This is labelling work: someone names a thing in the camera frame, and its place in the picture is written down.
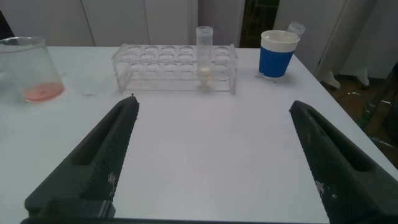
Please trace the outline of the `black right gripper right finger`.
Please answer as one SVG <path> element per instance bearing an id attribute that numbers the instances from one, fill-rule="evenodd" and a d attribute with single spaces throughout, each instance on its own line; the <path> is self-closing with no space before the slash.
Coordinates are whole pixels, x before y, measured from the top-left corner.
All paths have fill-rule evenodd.
<path id="1" fill-rule="evenodd" d="M 397 180 L 315 108 L 289 112 L 329 221 L 397 222 Z"/>

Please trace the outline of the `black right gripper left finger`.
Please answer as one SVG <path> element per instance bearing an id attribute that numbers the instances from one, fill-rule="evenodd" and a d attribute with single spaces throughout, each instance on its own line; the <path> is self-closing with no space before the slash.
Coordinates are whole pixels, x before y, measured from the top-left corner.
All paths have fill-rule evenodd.
<path id="1" fill-rule="evenodd" d="M 116 103 L 25 199 L 29 218 L 113 218 L 113 198 L 138 112 L 133 95 Z"/>

